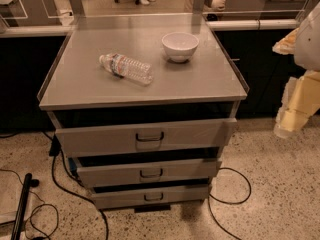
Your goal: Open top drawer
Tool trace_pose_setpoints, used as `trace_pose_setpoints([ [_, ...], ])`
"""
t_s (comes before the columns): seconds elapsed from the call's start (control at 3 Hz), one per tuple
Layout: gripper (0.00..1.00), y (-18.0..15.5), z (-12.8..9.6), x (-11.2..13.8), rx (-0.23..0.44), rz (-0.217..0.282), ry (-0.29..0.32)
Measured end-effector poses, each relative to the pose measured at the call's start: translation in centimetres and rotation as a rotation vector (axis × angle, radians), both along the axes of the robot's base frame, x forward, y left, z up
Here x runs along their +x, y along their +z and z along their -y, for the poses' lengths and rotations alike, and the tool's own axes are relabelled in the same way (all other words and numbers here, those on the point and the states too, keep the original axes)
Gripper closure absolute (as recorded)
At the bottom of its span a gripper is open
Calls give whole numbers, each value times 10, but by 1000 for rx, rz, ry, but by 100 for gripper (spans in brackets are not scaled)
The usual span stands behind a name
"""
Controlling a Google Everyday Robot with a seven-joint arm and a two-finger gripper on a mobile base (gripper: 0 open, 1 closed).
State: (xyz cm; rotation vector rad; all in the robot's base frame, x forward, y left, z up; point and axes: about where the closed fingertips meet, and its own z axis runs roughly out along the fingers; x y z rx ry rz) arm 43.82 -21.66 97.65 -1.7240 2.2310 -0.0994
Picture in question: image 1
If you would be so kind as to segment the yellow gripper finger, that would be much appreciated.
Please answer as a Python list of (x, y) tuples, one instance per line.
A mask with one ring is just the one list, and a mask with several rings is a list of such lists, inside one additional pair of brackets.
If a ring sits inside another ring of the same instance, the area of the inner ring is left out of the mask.
[(293, 54), (295, 51), (297, 33), (298, 28), (292, 30), (272, 47), (272, 51), (281, 55)]
[(320, 72), (307, 70), (300, 78), (290, 77), (281, 102), (274, 134), (286, 139), (300, 131), (320, 109)]

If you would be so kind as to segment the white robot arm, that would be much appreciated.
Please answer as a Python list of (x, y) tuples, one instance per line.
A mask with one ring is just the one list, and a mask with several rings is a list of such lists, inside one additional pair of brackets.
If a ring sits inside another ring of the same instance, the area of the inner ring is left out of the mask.
[(289, 78), (276, 116), (274, 134), (289, 138), (320, 109), (320, 3), (272, 51), (292, 54), (295, 64), (305, 69), (303, 76)]

